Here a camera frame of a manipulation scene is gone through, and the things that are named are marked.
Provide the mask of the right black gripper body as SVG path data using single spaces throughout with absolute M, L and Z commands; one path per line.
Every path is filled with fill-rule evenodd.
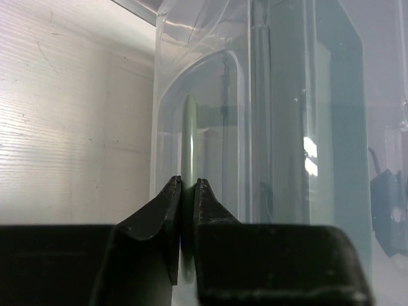
M 372 228 L 388 257 L 407 255 L 407 186 L 399 170 L 382 171 L 375 150 L 368 148 L 376 176 L 370 181 Z

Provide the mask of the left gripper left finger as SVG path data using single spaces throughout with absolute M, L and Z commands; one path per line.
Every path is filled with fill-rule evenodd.
M 2 305 L 170 305 L 181 180 L 118 224 L 1 227 Z

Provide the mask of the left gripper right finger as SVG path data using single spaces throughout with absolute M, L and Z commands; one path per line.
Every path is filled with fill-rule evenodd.
M 245 224 L 199 179 L 194 259 L 201 305 L 373 305 L 357 252 L 333 226 Z

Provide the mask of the green toolbox with clear lid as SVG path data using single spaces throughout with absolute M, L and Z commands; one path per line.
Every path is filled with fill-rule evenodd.
M 407 255 L 372 228 L 370 181 L 407 186 L 406 1 L 121 1 L 156 28 L 150 193 L 210 181 L 241 222 L 336 226 L 378 305 Z

